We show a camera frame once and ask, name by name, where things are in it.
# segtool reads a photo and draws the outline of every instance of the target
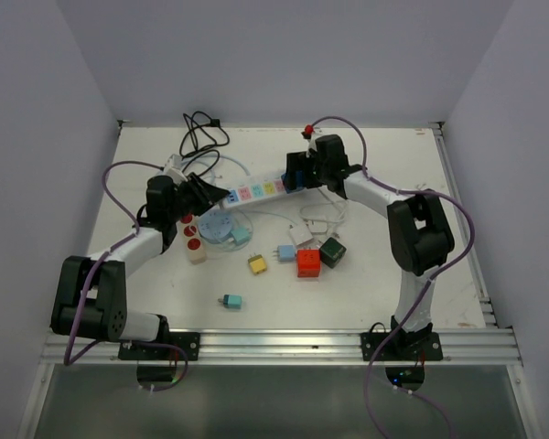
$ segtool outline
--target white table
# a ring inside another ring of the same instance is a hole
[[[287,152],[305,150],[298,128],[229,128],[231,144],[224,154],[243,161],[253,173],[285,167]],[[327,128],[339,134],[351,163],[361,161],[358,137],[350,129]],[[447,193],[447,183],[430,130],[364,129],[369,142],[368,167],[399,187],[430,187]],[[143,160],[163,165],[178,151],[184,128],[124,128],[114,161]],[[235,164],[217,167],[221,181],[243,177]],[[132,211],[145,203],[145,184],[154,171],[140,166],[114,169],[111,191]],[[307,203],[325,201],[316,190],[303,191],[274,204],[249,209],[276,211],[299,220]],[[376,321],[388,324],[399,294],[400,268],[393,260],[386,220],[371,210],[350,203],[346,222],[339,227],[340,241],[348,248],[333,270],[323,267],[317,280],[296,277],[294,264],[281,264],[272,256],[278,244],[290,243],[289,222],[270,215],[251,215],[254,235],[239,252],[214,253],[199,265],[189,263],[180,237],[163,255],[148,262],[127,281],[128,307],[168,317],[171,327],[224,329],[364,329]],[[456,239],[463,246],[453,208],[445,205]],[[90,252],[122,238],[131,221],[106,197],[102,201],[91,239]],[[247,259],[261,253],[268,271],[253,275]],[[240,311],[223,308],[218,298],[240,294]],[[439,277],[432,316],[437,328],[484,327],[478,292],[468,261]]]

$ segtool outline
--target black mounting bracket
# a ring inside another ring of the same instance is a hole
[[[200,338],[199,332],[170,332],[163,343],[182,348],[187,354],[188,361],[197,361]],[[163,361],[172,359],[173,356],[172,350],[149,348],[135,343],[130,344],[130,347],[125,347],[123,343],[118,351],[118,359],[125,361]]]
[[[394,317],[391,327],[396,327]],[[413,334],[407,334],[401,329],[399,334],[384,347],[376,361],[418,361],[420,359],[441,361],[443,359],[441,341],[437,332],[433,332],[432,329],[431,324]],[[390,333],[390,331],[362,332],[360,334],[362,359],[370,361],[374,350]]]

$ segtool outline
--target red box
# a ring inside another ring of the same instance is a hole
[[[321,260],[319,250],[296,251],[296,275],[297,277],[319,277]]]

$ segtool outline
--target gray wall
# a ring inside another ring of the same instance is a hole
[[[511,0],[59,0],[117,118],[442,121]]]
[[[61,262],[86,250],[115,126],[57,5],[0,0],[0,438],[16,434]]]
[[[494,309],[516,329],[549,434],[549,0],[516,0],[446,134]]]

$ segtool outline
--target red circle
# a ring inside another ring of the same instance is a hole
[[[183,233],[185,233],[185,236],[192,237],[198,232],[195,226],[187,226],[185,229],[183,229]]]
[[[201,241],[197,238],[193,238],[192,240],[187,241],[187,246],[190,250],[197,250],[201,247]]]

